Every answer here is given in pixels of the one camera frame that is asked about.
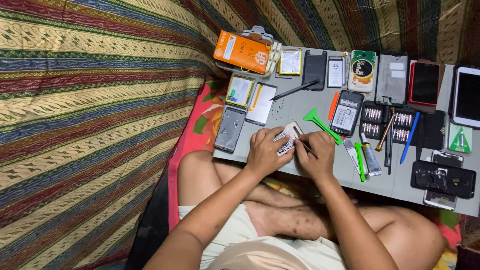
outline phone screen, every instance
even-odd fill
[[[440,66],[415,63],[412,101],[437,104]]]
[[[459,73],[455,116],[480,121],[480,75]]]

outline orange case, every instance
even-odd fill
[[[269,54],[267,45],[222,30],[213,57],[243,70],[265,74]]]

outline green plastic spudger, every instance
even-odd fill
[[[334,139],[335,143],[337,145],[341,145],[343,143],[342,138],[340,136],[333,132],[331,129],[328,128],[317,116],[317,108],[313,108],[305,117],[303,118],[306,121],[313,121],[315,124],[317,124],[323,131],[328,132]]]
[[[360,147],[362,146],[361,143],[355,142],[353,147],[355,147],[355,150],[357,151],[357,161],[359,163],[359,170],[360,170],[360,180],[362,182],[365,182],[365,173],[363,172],[363,161],[361,160],[361,149]]]

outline adhesive tube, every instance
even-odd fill
[[[363,155],[367,160],[368,175],[369,176],[381,175],[382,168],[380,167],[380,165],[378,165],[372,146],[368,143],[367,138],[365,137],[365,134],[362,133],[360,134],[360,136],[361,136],[361,142],[363,144],[363,146],[361,147],[363,149]]]

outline screwdriver bit set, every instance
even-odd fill
[[[390,120],[388,106],[378,106],[373,101],[365,101],[360,116],[359,130],[369,139],[380,140]],[[409,108],[395,108],[392,128],[394,143],[406,144],[410,135],[415,111]]]

